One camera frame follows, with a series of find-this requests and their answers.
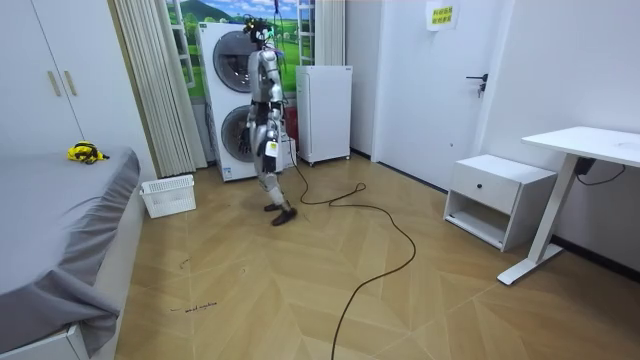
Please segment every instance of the robot leg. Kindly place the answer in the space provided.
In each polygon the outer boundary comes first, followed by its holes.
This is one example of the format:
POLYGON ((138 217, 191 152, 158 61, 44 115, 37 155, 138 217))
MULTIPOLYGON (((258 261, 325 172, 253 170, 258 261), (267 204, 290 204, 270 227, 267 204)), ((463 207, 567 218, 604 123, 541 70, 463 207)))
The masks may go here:
POLYGON ((297 211, 292 208, 289 202, 284 198, 284 194, 280 189, 278 183, 278 176, 276 175, 276 157, 266 154, 267 143, 271 140, 277 142, 277 132, 275 136, 272 133, 272 124, 268 122, 268 125, 255 125, 251 127, 251 144, 253 151, 253 164, 258 174, 258 180, 260 186, 264 191, 269 194, 272 204, 265 207, 265 211, 282 210, 282 213, 275 218, 271 224, 274 226, 282 225, 289 220, 293 219, 297 211))

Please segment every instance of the white desk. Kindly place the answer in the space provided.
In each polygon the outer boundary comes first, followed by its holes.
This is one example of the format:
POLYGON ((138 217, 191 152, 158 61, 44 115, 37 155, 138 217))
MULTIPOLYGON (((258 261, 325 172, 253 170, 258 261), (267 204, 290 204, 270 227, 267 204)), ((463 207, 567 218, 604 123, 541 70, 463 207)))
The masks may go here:
POLYGON ((640 167, 640 135, 619 131, 574 127, 522 139, 525 144, 566 153, 562 169, 540 221, 540 227, 531 245, 529 256, 498 276, 505 285, 511 285, 532 272, 562 248, 549 244, 558 213, 562 210, 569 189, 575 179, 574 170, 580 157, 605 160, 640 167))

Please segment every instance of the dryer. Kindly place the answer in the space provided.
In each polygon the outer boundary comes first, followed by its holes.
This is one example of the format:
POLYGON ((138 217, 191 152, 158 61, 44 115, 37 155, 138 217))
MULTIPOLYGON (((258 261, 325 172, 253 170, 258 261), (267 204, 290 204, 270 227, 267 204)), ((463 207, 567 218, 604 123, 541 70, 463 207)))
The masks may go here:
POLYGON ((207 127, 224 181, 256 176, 251 152, 241 152, 251 90, 248 60, 255 51, 243 25, 200 23, 197 44, 207 100, 207 127))

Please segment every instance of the herringbone parquet floor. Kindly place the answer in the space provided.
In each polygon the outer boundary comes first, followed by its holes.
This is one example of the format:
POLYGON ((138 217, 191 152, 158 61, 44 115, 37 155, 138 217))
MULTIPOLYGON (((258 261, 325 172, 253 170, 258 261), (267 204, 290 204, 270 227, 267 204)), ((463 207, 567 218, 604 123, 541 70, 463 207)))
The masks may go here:
MULTIPOLYGON (((640 286, 564 253, 507 288, 501 254, 441 218, 445 196, 387 168, 301 166, 308 200, 388 209, 416 241, 405 270, 370 284, 343 324, 336 359, 591 360, 640 358, 640 286)), ((118 360, 328 360, 351 291, 401 264, 411 247, 380 213, 305 206, 273 228, 256 180, 196 174, 198 209, 147 219, 124 312, 118 360)))

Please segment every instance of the bedside table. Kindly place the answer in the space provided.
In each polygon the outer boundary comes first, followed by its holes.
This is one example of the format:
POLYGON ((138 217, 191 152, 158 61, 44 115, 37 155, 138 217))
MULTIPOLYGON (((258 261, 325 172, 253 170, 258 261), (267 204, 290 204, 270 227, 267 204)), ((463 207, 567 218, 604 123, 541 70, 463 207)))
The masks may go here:
POLYGON ((444 219, 501 251, 533 240, 556 173, 482 155, 453 166, 444 219))

